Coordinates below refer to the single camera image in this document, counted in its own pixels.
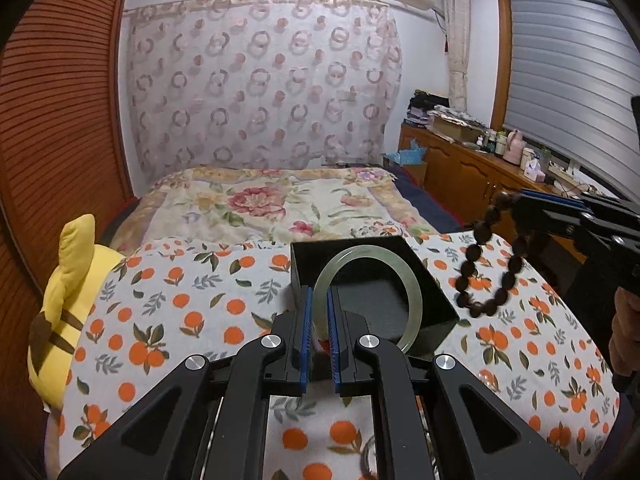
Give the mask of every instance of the triangular cutout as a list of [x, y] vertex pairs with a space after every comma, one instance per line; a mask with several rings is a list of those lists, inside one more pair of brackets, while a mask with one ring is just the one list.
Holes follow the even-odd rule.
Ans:
[[471, 388], [462, 386], [460, 396], [469, 412], [482, 451], [496, 453], [518, 441], [518, 433]]
[[181, 392], [180, 388], [172, 388], [160, 397], [122, 435], [122, 444], [144, 455], [155, 455], [174, 414]]

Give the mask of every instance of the gray zebra blind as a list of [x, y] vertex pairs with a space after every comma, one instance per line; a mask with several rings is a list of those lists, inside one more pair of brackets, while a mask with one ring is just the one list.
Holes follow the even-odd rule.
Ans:
[[631, 97], [640, 54], [606, 0], [511, 0], [505, 127], [580, 162], [640, 202]]

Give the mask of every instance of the wooden louvered door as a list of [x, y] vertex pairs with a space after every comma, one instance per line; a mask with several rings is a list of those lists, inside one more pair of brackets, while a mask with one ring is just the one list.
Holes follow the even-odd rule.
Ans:
[[100, 232], [132, 195], [116, 98], [123, 1], [34, 0], [0, 50], [0, 433], [32, 460], [44, 418], [28, 332], [60, 231], [92, 213]]

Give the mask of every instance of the cabinet handle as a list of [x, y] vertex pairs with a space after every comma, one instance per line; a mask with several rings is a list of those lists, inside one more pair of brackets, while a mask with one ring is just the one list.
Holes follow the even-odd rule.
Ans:
[[493, 188], [492, 188], [492, 190], [491, 190], [491, 194], [489, 195], [489, 204], [491, 203], [491, 199], [494, 197], [495, 189], [496, 189], [497, 187], [498, 187], [498, 186], [497, 186], [496, 184], [494, 184], [494, 186], [493, 186]]

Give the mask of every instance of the brown stripe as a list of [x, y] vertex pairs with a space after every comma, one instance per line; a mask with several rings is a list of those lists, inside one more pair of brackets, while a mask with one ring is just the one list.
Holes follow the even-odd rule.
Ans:
[[60, 321], [71, 325], [76, 330], [82, 330], [82, 322], [68, 310], [62, 309], [60, 312]]
[[60, 348], [63, 352], [66, 352], [71, 355], [74, 354], [75, 349], [68, 342], [66, 342], [65, 339], [62, 339], [61, 335], [56, 334], [55, 332], [51, 333], [51, 336], [49, 337], [49, 342], [53, 346], [57, 346], [58, 348]]

